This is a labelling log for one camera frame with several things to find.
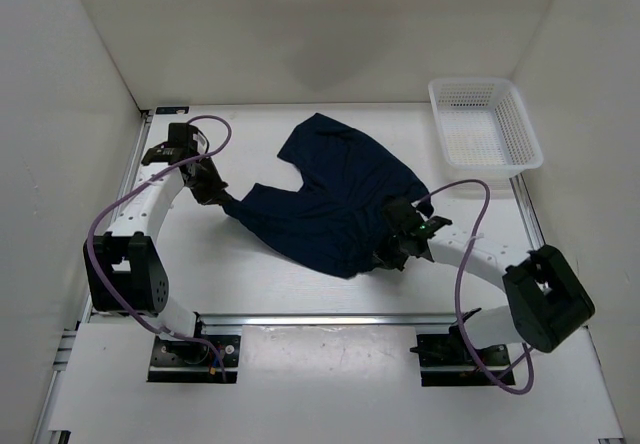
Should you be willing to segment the navy blue shorts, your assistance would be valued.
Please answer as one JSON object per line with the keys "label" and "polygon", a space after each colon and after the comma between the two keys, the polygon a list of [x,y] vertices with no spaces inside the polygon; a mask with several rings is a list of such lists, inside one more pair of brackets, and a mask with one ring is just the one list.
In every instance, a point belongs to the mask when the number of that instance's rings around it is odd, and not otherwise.
{"label": "navy blue shorts", "polygon": [[303,180],[297,191],[255,184],[224,204],[271,249],[311,270],[342,279],[373,270],[374,254],[389,238],[382,214],[394,198],[420,213],[434,208],[425,184],[367,134],[316,113],[297,125],[278,153]]}

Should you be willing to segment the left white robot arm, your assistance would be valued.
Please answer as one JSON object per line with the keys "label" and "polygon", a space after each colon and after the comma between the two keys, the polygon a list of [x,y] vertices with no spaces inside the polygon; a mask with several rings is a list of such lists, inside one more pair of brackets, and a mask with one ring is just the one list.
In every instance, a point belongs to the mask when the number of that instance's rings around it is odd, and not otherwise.
{"label": "left white robot arm", "polygon": [[231,133],[229,123],[213,115],[171,123],[167,139],[144,154],[136,186],[99,213],[83,246],[94,309],[131,316],[146,330],[176,339],[175,352],[188,364],[206,359],[210,341],[197,330],[198,314],[170,296],[156,241],[183,190],[202,206],[232,200],[212,161]]}

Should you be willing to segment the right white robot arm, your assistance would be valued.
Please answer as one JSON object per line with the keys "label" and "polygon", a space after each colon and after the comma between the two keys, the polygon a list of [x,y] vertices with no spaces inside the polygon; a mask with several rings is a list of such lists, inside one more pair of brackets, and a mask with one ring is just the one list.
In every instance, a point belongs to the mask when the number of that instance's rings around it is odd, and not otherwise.
{"label": "right white robot arm", "polygon": [[469,311],[451,328],[449,351],[460,363],[477,360],[485,348],[525,344],[550,353],[595,314],[595,304],[562,252],[544,245],[522,250],[473,238],[451,220],[426,220],[405,198],[382,208],[390,237],[377,260],[401,270],[411,258],[449,265],[502,291],[505,306]]}

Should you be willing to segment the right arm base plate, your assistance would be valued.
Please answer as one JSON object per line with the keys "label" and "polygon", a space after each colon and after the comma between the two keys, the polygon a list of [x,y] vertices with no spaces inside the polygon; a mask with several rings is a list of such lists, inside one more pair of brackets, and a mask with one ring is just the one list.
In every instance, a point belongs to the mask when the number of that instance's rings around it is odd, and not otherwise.
{"label": "right arm base plate", "polygon": [[[418,356],[422,387],[493,386],[462,340],[450,334],[450,327],[455,325],[454,314],[416,314],[412,318],[416,338],[410,352]],[[505,344],[479,349],[477,353],[494,377],[509,387],[515,385],[514,373],[509,369],[512,359]]]}

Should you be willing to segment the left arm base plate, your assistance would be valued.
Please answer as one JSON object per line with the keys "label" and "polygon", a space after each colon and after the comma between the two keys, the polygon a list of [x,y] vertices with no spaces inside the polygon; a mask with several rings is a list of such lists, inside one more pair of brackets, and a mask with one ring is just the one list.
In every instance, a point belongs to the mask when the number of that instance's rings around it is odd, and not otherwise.
{"label": "left arm base plate", "polygon": [[204,344],[156,337],[150,353],[147,381],[176,384],[236,384],[241,357],[239,326],[206,326],[202,338],[219,352],[222,363]]}

